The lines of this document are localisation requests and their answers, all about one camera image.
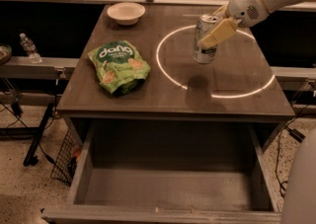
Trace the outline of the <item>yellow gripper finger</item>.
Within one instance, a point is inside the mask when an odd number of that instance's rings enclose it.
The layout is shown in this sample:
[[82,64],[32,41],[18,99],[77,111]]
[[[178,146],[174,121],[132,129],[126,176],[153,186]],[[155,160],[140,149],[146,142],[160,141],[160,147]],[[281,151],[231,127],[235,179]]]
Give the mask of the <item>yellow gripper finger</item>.
[[213,12],[213,14],[215,16],[221,17],[223,19],[226,19],[229,17],[229,15],[227,14],[227,6],[226,5],[219,7],[217,10],[215,10]]
[[208,49],[233,37],[237,32],[240,22],[241,19],[235,19],[233,17],[221,20],[198,41],[198,46],[202,49]]

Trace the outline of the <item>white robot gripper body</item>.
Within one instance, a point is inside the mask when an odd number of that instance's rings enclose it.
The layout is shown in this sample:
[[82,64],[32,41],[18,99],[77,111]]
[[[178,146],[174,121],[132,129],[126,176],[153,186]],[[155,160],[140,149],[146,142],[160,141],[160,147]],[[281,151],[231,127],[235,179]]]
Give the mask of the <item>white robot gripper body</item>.
[[268,0],[230,0],[227,14],[239,21],[241,27],[253,27],[272,12]]

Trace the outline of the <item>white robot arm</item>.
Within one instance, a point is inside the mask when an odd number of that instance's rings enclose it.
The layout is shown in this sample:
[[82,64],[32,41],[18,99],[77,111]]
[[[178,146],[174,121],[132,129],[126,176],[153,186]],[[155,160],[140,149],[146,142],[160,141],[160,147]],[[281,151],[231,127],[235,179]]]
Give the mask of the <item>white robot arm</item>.
[[250,28],[265,20],[271,13],[289,5],[308,0],[229,0],[214,12],[220,22],[208,31],[198,42],[207,49],[234,36],[239,27]]

